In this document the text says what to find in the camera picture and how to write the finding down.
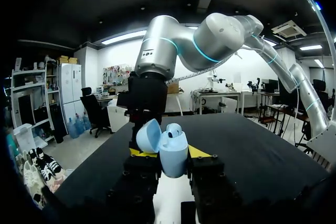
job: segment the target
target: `white refrigerator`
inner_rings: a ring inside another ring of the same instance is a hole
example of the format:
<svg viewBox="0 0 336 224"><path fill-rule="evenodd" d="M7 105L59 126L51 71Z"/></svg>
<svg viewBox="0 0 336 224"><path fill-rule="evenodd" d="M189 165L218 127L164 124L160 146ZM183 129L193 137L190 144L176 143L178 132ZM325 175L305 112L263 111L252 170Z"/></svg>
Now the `white refrigerator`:
<svg viewBox="0 0 336 224"><path fill-rule="evenodd" d="M64 118L68 123L69 118L72 118L73 121L75 120L76 113L79 116L83 116L85 111L80 100L82 96L81 65L61 64L58 69L58 78Z"/></svg>

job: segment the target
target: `computer monitor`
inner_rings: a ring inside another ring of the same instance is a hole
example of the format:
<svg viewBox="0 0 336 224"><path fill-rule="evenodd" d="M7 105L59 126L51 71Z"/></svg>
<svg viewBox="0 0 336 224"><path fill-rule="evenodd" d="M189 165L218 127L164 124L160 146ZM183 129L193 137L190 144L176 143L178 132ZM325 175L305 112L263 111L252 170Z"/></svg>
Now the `computer monitor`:
<svg viewBox="0 0 336 224"><path fill-rule="evenodd" d="M280 94L280 97L279 97L280 104L287 105L289 109L296 108L297 102L298 102L297 90L295 89L292 93L288 93L284 85L282 85L280 79L279 79L279 94ZM301 101L300 92L299 92L299 111L301 112L306 111Z"/></svg>
<svg viewBox="0 0 336 224"><path fill-rule="evenodd" d="M277 80L268 80L268 83L265 83L265 92L274 93L275 90L279 89L279 84Z"/></svg>

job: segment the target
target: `blue water jug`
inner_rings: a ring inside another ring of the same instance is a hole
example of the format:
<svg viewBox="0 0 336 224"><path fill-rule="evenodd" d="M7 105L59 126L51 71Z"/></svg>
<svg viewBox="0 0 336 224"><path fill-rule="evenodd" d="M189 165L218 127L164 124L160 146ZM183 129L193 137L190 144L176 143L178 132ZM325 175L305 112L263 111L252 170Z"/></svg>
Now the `blue water jug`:
<svg viewBox="0 0 336 224"><path fill-rule="evenodd" d="M83 120L79 118L79 115L76 113L75 127L78 135L82 134L85 131Z"/></svg>
<svg viewBox="0 0 336 224"><path fill-rule="evenodd" d="M69 132L71 138L78 138L79 137L79 134L77 133L76 127L75 127L71 118L69 118L69 123L67 125L67 128L68 128L68 132Z"/></svg>
<svg viewBox="0 0 336 224"><path fill-rule="evenodd" d="M84 116L83 116L83 123L84 123L85 130L91 129L91 123L85 111L84 111Z"/></svg>

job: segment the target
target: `ceiling light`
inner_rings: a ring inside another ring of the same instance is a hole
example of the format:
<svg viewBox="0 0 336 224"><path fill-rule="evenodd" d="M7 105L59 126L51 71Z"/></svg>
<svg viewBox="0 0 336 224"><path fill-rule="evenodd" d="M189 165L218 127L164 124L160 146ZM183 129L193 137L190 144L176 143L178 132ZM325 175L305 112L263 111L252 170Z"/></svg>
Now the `ceiling light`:
<svg viewBox="0 0 336 224"><path fill-rule="evenodd" d="M309 46L309 47L300 47L301 51L321 49L321 45Z"/></svg>
<svg viewBox="0 0 336 224"><path fill-rule="evenodd" d="M275 46L276 44L272 41L264 39L265 42L267 42L271 47Z"/></svg>
<svg viewBox="0 0 336 224"><path fill-rule="evenodd" d="M320 68L324 68L322 62L320 60L314 60L317 65L319 65Z"/></svg>
<svg viewBox="0 0 336 224"><path fill-rule="evenodd" d="M104 44L104 45L108 45L108 44L116 43L116 42L119 42L119 41L122 41L122 40L126 40L126 39L141 37L141 36L144 36L145 34L146 34L146 30L136 31L134 33L125 34L125 35L121 35L121 36L118 36L118 37L114 37L112 39L108 39L108 40L102 41L101 43Z"/></svg>

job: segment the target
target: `white bin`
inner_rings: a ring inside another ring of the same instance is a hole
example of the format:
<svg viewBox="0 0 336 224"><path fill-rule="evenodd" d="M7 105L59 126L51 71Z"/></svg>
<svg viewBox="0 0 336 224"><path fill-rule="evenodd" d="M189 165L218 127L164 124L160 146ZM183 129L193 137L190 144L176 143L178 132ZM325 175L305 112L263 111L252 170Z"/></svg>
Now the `white bin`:
<svg viewBox="0 0 336 224"><path fill-rule="evenodd" d="M31 149L35 149L35 141L32 133L32 125L25 123L13 130L14 136L19 144L21 152L26 150L29 152Z"/></svg>

